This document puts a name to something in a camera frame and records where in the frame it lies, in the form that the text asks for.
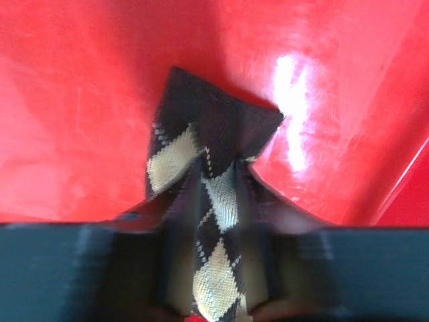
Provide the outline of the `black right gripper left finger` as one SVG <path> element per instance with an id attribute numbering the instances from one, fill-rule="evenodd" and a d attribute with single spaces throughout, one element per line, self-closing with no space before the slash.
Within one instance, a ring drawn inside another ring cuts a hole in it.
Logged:
<path id="1" fill-rule="evenodd" d="M 113 220 L 2 224 L 1 320 L 185 320 L 199 172 Z"/>

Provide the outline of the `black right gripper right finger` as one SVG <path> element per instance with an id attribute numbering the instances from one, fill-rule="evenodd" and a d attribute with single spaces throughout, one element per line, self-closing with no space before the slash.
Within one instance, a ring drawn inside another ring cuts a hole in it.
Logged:
<path id="1" fill-rule="evenodd" d="M 324 226 L 234 165 L 255 321 L 427 321 L 428 230 Z"/>

